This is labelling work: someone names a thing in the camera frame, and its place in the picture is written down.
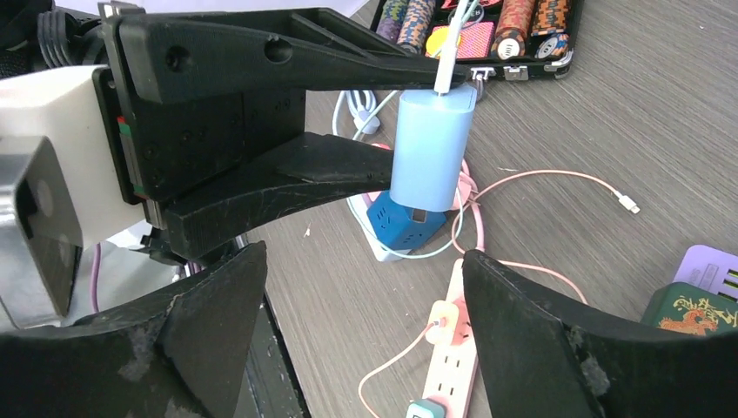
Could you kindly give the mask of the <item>light blue charger plug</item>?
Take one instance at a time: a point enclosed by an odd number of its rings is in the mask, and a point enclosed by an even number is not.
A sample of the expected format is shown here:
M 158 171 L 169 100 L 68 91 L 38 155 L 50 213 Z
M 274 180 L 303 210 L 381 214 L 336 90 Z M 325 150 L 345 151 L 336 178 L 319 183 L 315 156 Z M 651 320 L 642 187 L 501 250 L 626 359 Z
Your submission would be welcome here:
M 399 98 L 391 199 L 428 212 L 452 208 L 477 90 L 463 84 L 444 95 L 408 90 Z

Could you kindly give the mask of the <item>teal charger plug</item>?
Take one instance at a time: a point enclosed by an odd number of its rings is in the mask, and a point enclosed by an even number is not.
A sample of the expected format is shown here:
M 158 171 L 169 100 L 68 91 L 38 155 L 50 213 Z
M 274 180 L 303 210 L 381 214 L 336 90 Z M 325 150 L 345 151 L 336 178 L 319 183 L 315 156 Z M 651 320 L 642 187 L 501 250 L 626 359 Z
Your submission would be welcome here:
M 445 418 L 446 407 L 432 399 L 412 401 L 406 410 L 406 418 Z

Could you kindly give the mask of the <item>orange pink charger plug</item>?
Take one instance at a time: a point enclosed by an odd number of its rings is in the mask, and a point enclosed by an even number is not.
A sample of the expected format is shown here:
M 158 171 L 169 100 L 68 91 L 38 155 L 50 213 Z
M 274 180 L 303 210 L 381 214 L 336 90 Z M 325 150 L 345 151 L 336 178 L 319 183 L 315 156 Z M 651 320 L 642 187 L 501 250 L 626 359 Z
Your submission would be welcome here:
M 426 340 L 435 345 L 458 346 L 470 334 L 466 303 L 463 300 L 437 300 L 433 303 Z

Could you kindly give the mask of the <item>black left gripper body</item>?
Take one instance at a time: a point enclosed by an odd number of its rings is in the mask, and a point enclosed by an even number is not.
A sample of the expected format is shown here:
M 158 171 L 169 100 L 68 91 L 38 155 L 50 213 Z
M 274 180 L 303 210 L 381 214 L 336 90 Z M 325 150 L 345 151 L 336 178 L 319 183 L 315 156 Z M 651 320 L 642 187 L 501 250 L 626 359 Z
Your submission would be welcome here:
M 110 71 L 102 113 L 123 199 L 171 202 L 304 133 L 305 90 L 279 87 L 159 104 L 133 88 L 117 21 L 78 22 L 51 1 L 1 4 L 1 77 L 71 66 Z

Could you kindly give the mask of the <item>dark blue cube socket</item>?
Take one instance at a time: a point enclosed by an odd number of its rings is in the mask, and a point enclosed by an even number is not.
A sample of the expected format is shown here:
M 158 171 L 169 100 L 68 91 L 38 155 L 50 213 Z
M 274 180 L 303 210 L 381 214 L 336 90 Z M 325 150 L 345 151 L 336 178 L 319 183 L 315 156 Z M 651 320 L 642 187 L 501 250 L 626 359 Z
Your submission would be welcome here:
M 366 210 L 379 243 L 393 251 L 421 248 L 445 223 L 444 212 L 428 212 L 394 202 L 381 192 Z

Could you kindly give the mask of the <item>dark green cube socket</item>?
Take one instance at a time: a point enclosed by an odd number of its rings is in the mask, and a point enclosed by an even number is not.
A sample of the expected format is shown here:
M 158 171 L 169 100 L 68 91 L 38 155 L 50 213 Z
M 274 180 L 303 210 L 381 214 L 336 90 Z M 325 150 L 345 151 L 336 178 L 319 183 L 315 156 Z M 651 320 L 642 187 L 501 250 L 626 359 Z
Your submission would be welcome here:
M 737 330 L 737 303 L 688 283 L 673 282 L 654 293 L 641 323 L 698 336 L 732 332 Z

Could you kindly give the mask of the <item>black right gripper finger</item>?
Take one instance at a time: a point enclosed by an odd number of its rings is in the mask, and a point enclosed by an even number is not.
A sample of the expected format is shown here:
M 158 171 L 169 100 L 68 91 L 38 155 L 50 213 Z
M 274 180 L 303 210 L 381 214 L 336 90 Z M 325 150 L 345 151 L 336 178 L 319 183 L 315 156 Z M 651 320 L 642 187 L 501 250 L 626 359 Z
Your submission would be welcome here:
M 438 63 L 335 10 L 134 14 L 117 39 L 137 95 L 159 104 L 238 91 L 431 88 Z
M 164 209 L 178 256 L 200 258 L 241 233 L 353 195 L 384 191 L 392 151 L 305 132 Z

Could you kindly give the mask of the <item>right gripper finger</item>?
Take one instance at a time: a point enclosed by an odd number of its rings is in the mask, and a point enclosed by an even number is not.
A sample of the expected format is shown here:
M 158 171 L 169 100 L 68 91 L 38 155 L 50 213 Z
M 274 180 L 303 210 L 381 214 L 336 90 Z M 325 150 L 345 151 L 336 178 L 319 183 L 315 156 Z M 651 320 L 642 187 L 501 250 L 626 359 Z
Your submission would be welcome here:
M 4 417 L 231 417 L 266 245 L 78 320 L 1 337 Z
M 462 275 L 493 416 L 736 416 L 736 332 L 693 336 L 604 313 L 477 250 Z

